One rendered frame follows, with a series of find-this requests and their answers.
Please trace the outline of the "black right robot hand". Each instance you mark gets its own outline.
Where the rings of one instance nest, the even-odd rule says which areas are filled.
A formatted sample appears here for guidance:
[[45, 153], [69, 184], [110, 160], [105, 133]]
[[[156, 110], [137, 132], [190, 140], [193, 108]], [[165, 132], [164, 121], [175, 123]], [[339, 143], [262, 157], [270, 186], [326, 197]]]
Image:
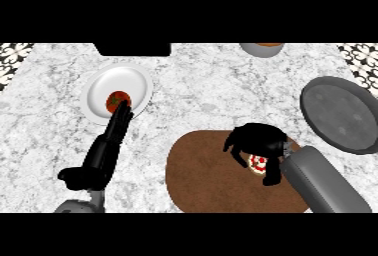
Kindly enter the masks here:
[[240, 153], [264, 157], [265, 177], [262, 185], [273, 186], [280, 183], [282, 175], [279, 169], [279, 158], [283, 156], [283, 143], [286, 134], [271, 125], [262, 123], [246, 123], [230, 132], [223, 146], [223, 151], [230, 151], [231, 157], [239, 165], [246, 168], [248, 163]]

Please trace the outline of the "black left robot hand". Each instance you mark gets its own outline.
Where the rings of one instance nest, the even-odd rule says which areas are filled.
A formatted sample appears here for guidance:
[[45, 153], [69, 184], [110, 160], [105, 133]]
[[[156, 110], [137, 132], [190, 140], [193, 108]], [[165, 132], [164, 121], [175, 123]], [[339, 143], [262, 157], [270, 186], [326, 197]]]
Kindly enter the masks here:
[[124, 100], [110, 116], [105, 132], [96, 137], [82, 165], [60, 170], [57, 179], [69, 190], [100, 191], [105, 189], [115, 171], [121, 143], [133, 118], [128, 101]]

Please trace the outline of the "red and white cupcake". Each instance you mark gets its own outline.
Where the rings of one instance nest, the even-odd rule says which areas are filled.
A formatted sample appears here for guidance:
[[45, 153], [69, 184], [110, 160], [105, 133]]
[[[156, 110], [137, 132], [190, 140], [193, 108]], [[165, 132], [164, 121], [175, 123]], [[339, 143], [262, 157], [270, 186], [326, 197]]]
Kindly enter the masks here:
[[267, 159], [264, 157], [257, 155], [248, 156], [248, 168], [251, 172], [258, 176], [265, 175], [265, 163]]

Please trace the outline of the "brown round cutting board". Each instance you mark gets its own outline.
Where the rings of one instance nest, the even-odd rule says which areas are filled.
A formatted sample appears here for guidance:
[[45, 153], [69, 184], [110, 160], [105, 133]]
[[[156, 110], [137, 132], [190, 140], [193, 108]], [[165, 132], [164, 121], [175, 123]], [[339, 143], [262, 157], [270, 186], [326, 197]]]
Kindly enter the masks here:
[[171, 147], [165, 184], [175, 206], [186, 213], [302, 213], [308, 206], [286, 179], [264, 186], [262, 177], [223, 151], [227, 135], [221, 130], [192, 131]]

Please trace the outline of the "dark grey round pan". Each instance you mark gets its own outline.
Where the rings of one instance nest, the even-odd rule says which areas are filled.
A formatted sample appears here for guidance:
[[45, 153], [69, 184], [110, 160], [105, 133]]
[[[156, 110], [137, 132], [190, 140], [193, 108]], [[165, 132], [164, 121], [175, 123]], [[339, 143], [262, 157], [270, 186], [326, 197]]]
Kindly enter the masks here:
[[299, 109], [329, 145], [356, 155], [378, 153], [378, 100], [354, 82], [314, 78], [301, 90]]

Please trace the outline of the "red tomato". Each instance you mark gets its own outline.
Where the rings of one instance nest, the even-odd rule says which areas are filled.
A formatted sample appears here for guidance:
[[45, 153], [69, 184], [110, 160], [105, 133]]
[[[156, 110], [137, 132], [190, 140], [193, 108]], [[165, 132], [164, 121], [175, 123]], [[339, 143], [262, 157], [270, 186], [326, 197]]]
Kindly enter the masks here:
[[124, 91], [113, 91], [106, 99], [106, 110], [109, 113], [113, 113], [119, 103], [125, 101], [127, 105], [131, 105], [131, 98]]

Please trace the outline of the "white oval plate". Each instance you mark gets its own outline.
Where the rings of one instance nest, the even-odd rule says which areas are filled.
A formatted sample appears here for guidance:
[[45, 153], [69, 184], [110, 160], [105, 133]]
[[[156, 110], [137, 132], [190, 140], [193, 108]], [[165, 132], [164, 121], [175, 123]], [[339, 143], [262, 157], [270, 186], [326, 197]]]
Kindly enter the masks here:
[[99, 125], [106, 125], [118, 98], [130, 102], [134, 117], [143, 112], [152, 98], [153, 83], [147, 71], [131, 63], [118, 63], [102, 68], [90, 77], [79, 98], [81, 112]]

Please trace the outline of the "grey bowl with orange content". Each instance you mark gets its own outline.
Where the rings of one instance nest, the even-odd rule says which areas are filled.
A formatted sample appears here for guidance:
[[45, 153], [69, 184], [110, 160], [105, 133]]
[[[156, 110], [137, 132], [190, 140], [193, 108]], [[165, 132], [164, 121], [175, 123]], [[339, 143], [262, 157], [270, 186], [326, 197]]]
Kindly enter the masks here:
[[242, 50], [254, 57], [270, 58], [280, 52], [283, 43], [270, 46], [257, 43], [240, 43], [240, 47]]

